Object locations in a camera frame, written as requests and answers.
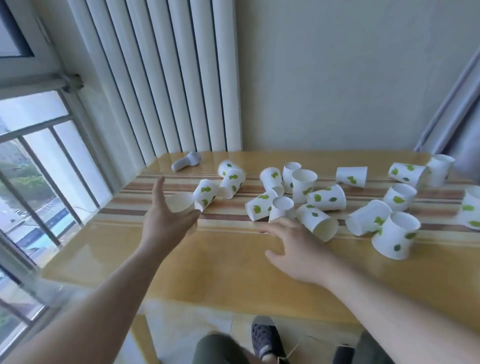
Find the forearm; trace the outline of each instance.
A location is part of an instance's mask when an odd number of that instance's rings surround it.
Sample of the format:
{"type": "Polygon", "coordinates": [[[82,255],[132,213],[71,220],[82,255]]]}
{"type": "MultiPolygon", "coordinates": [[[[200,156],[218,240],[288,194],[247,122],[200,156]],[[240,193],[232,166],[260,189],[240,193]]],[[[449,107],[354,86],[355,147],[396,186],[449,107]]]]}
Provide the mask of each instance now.
{"type": "Polygon", "coordinates": [[[338,258],[322,282],[397,364],[479,363],[480,337],[338,258]]]}
{"type": "Polygon", "coordinates": [[[4,363],[113,363],[162,260],[135,252],[85,301],[4,363]]]}

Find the table leg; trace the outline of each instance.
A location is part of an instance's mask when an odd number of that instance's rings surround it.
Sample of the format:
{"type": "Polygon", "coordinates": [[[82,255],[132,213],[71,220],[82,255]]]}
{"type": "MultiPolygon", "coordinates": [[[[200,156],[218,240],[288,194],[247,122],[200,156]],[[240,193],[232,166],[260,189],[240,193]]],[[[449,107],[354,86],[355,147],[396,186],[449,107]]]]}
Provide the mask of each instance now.
{"type": "Polygon", "coordinates": [[[152,335],[150,335],[150,329],[148,328],[145,315],[137,314],[137,316],[135,316],[132,326],[130,327],[130,333],[132,334],[133,340],[135,340],[138,349],[142,353],[146,364],[161,364],[156,356],[152,335]]]}

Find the tabletop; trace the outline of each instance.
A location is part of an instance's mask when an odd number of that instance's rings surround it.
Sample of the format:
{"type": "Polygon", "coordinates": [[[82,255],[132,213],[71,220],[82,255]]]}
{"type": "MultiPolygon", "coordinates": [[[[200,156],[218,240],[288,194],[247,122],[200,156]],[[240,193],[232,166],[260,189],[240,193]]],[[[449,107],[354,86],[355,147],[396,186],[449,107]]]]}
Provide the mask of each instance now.
{"type": "Polygon", "coordinates": [[[166,195],[193,192],[199,180],[220,183],[217,167],[230,159],[247,173],[231,200],[216,199],[201,215],[197,231],[167,257],[146,300],[174,300],[221,310],[292,318],[357,323],[352,313],[327,290],[294,281],[271,266],[267,249],[283,252],[282,242],[259,234],[244,204],[264,190],[266,167],[282,170],[289,161],[315,171],[316,189],[335,183],[337,167],[368,166],[364,189],[344,187],[347,209],[331,211],[340,228],[328,246],[391,288],[428,303],[480,332],[480,235],[456,225],[463,190],[469,181],[449,178],[441,188],[421,189],[410,213],[422,223],[409,259],[395,261],[372,247],[371,236],[355,237],[345,215],[374,198],[382,198],[395,181],[387,177],[394,162],[425,165],[430,156],[409,151],[205,152],[202,162],[173,173],[182,153],[165,154],[147,167],[90,220],[47,264],[42,277],[94,288],[135,250],[143,216],[151,203],[155,179],[166,177],[166,195]]]}

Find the person's right arm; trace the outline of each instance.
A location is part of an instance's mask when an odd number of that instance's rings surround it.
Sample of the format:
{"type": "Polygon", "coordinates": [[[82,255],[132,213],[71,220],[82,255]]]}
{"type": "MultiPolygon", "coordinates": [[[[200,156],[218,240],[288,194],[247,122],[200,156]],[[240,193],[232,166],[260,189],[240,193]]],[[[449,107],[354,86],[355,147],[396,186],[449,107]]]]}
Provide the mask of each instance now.
{"type": "Polygon", "coordinates": [[[331,291],[395,363],[480,363],[477,333],[336,257],[300,223],[278,218],[258,229],[283,240],[285,255],[265,252],[274,266],[331,291]]]}

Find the overturned paper cup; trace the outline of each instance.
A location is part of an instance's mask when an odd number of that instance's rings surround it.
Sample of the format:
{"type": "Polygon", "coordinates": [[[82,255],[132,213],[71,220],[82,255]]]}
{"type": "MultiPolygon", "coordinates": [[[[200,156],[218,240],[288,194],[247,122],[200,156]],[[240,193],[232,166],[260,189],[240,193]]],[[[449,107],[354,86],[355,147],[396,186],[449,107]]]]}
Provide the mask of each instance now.
{"type": "Polygon", "coordinates": [[[391,214],[392,209],[385,202],[372,200],[348,215],[345,224],[353,235],[362,236],[377,231],[391,214]]]}
{"type": "Polygon", "coordinates": [[[384,196],[392,211],[405,211],[417,196],[417,190],[404,183],[395,183],[384,196]]]}
{"type": "Polygon", "coordinates": [[[338,167],[336,181],[349,186],[364,188],[368,167],[338,167]]]}
{"type": "Polygon", "coordinates": [[[218,175],[220,177],[225,177],[227,175],[227,170],[230,168],[235,168],[236,170],[242,170],[238,165],[233,163],[231,160],[225,159],[218,166],[218,175]]]}
{"type": "Polygon", "coordinates": [[[465,189],[465,196],[456,219],[459,224],[480,230],[480,186],[470,186],[465,189]]]}
{"type": "Polygon", "coordinates": [[[195,210],[195,198],[190,192],[177,192],[165,200],[171,212],[187,215],[195,210]]]}
{"type": "Polygon", "coordinates": [[[293,208],[295,204],[290,197],[279,196],[275,197],[272,201],[272,210],[270,211],[270,217],[268,222],[275,220],[281,216],[285,216],[289,219],[295,218],[295,210],[293,208]]]}
{"type": "Polygon", "coordinates": [[[226,170],[225,177],[220,184],[219,196],[223,198],[232,198],[245,182],[246,174],[243,170],[229,168],[226,170]]]}
{"type": "Polygon", "coordinates": [[[427,167],[430,169],[427,176],[427,185],[440,187],[445,184],[448,174],[455,163],[455,158],[445,154],[435,154],[430,158],[427,167]]]}
{"type": "Polygon", "coordinates": [[[293,171],[293,202],[301,204],[307,202],[307,195],[313,191],[313,184],[317,178],[317,174],[312,170],[293,171]]]}
{"type": "Polygon", "coordinates": [[[245,204],[247,215],[252,221],[260,220],[270,215],[272,202],[276,195],[274,190],[268,190],[245,204]]]}
{"type": "Polygon", "coordinates": [[[299,170],[301,168],[301,164],[297,162],[288,162],[285,163],[283,166],[283,188],[286,194],[293,193],[293,181],[292,181],[292,173],[293,171],[299,170]]]}
{"type": "Polygon", "coordinates": [[[205,208],[218,196],[219,190],[220,187],[211,180],[201,180],[193,192],[197,208],[200,211],[205,210],[205,208]]]}
{"type": "Polygon", "coordinates": [[[332,239],[338,230],[338,220],[328,216],[312,205],[302,205],[297,210],[297,219],[323,242],[332,239]]]}
{"type": "Polygon", "coordinates": [[[307,195],[307,204],[322,211],[344,210],[347,207],[347,199],[343,188],[336,184],[323,190],[310,192],[307,195]]]}
{"type": "Polygon", "coordinates": [[[415,166],[413,164],[394,163],[388,171],[388,176],[402,183],[406,183],[416,189],[422,187],[428,177],[427,166],[415,166]]]}
{"type": "Polygon", "coordinates": [[[260,173],[260,180],[264,185],[265,191],[272,189],[275,191],[277,196],[283,196],[285,190],[282,184],[282,175],[278,168],[265,168],[262,173],[260,173]]]}
{"type": "Polygon", "coordinates": [[[406,259],[420,226],[416,217],[406,212],[394,212],[372,237],[373,247],[388,258],[406,259]]]}

